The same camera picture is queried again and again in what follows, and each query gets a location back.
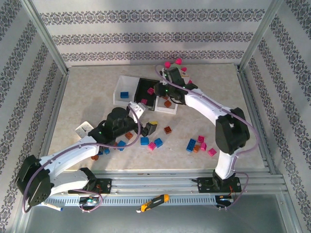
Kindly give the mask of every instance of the table surface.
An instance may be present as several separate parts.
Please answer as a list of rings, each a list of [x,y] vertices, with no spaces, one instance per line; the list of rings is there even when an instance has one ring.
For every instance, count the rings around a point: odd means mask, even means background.
[[[230,108],[243,109],[246,119],[249,114],[242,95],[240,83],[232,64],[188,65],[187,73],[191,80],[208,96]],[[115,107],[112,103],[113,91],[120,75],[139,78],[159,79],[154,66],[95,66],[72,67],[62,100],[57,123],[52,137],[49,154],[60,151],[80,137],[75,129],[84,121],[97,126]],[[158,121],[157,130],[149,136],[153,141],[161,138],[163,146],[151,151],[147,146],[135,145],[124,151],[111,149],[108,155],[99,160],[90,158],[77,163],[70,169],[88,167],[92,171],[124,169],[209,169],[215,168],[219,149],[215,143],[215,126],[202,114],[187,106],[178,106],[177,114],[171,115],[147,111],[141,122]],[[164,128],[170,126],[172,133],[165,134]],[[251,148],[255,136],[251,133],[245,148]],[[217,154],[210,157],[207,151],[190,153],[186,147],[191,138],[198,135],[205,137],[207,149],[215,148]],[[128,140],[122,136],[117,141]],[[264,164],[259,149],[237,160],[236,168],[263,168]]]

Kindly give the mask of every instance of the orange block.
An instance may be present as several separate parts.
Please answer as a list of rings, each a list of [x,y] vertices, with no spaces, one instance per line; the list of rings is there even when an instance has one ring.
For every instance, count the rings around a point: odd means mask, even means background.
[[[164,131],[165,131],[166,134],[169,134],[169,133],[172,132],[172,130],[171,130],[171,128],[170,128],[169,126],[168,126],[168,127],[165,127],[165,128],[164,128]]]
[[[193,152],[197,153],[197,152],[199,152],[199,150],[200,150],[200,146],[199,145],[195,145],[194,148],[193,148]]]
[[[164,105],[165,107],[169,108],[172,105],[172,103],[169,100],[167,100],[165,101]]]
[[[92,160],[95,160],[95,161],[98,160],[98,158],[99,158],[99,155],[91,156],[91,159],[92,159]]]
[[[130,140],[133,137],[133,134],[131,132],[128,132],[125,134],[125,137]]]

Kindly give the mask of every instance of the toy block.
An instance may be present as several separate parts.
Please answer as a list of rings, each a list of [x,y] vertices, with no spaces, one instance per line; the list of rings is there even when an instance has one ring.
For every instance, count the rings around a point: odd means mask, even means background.
[[[156,144],[156,147],[159,148],[160,146],[163,145],[163,142],[162,142],[162,140],[160,138],[158,138],[158,139],[155,140],[155,144]]]
[[[201,135],[199,135],[198,142],[199,142],[199,143],[204,142],[204,137],[203,137],[203,136],[201,136]]]
[[[189,143],[187,145],[186,150],[189,151],[189,152],[192,152],[193,148],[195,146],[195,143],[196,143],[196,141],[194,139],[190,139],[190,141],[189,141]]]
[[[140,138],[140,144],[141,144],[142,146],[148,145],[148,144],[149,144],[149,138],[147,138],[147,137],[141,137],[141,138]]]
[[[201,143],[201,150],[206,151],[206,143],[205,142]]]
[[[153,88],[149,88],[148,89],[148,91],[147,91],[147,93],[149,94],[149,95],[153,95],[153,93],[155,92],[155,90],[153,89]]]
[[[217,151],[215,151],[215,149],[212,148],[212,149],[210,149],[210,150],[208,151],[208,153],[209,153],[209,155],[210,155],[211,157],[213,157],[213,156],[217,153]]]
[[[140,102],[143,103],[143,104],[147,104],[147,100],[145,100],[145,99],[141,99]]]
[[[156,144],[154,142],[151,142],[149,145],[148,145],[149,149],[150,150],[154,150],[156,148]]]
[[[164,102],[164,105],[165,107],[169,108],[172,105],[172,103],[169,100],[167,100]]]
[[[118,143],[118,147],[124,147],[125,145],[126,145],[126,143],[123,142],[122,140]]]
[[[109,154],[110,153],[110,150],[108,148],[104,149],[104,153],[105,154]]]
[[[197,152],[199,152],[199,150],[200,150],[200,146],[199,145],[195,145],[194,148],[193,148],[193,152],[197,153]]]
[[[125,134],[125,137],[130,140],[133,137],[133,134],[131,132],[128,132]]]
[[[170,128],[169,126],[168,126],[168,127],[165,127],[165,128],[164,128],[164,131],[165,131],[166,134],[169,134],[169,133],[172,132],[172,130],[171,130],[171,128]]]
[[[91,156],[91,159],[97,161],[99,159],[99,155]]]
[[[120,97],[121,97],[121,99],[128,99],[129,98],[128,91],[121,92]]]

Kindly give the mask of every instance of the small white box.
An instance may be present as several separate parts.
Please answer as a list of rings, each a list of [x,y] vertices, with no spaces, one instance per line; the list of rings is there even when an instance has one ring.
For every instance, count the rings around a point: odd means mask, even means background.
[[[113,92],[113,105],[126,107],[130,101],[134,102],[139,78],[120,75]],[[122,99],[121,92],[128,92],[129,98]]]
[[[162,98],[162,97],[157,96],[156,100],[155,100],[155,111],[161,112],[161,113],[176,114],[178,104],[175,104],[172,101],[170,101],[172,103],[172,105],[169,108],[167,108],[164,105],[165,101],[167,101],[167,100]]]

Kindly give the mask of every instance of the wall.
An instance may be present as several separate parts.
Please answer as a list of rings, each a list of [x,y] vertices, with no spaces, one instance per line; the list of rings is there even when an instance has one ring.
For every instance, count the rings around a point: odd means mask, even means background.
[[[39,156],[62,74],[18,0],[0,0],[0,232],[9,232],[21,193],[15,177]]]
[[[238,64],[271,0],[34,0],[68,67]]]
[[[253,102],[304,232],[311,231],[310,3],[284,1],[245,69]]]

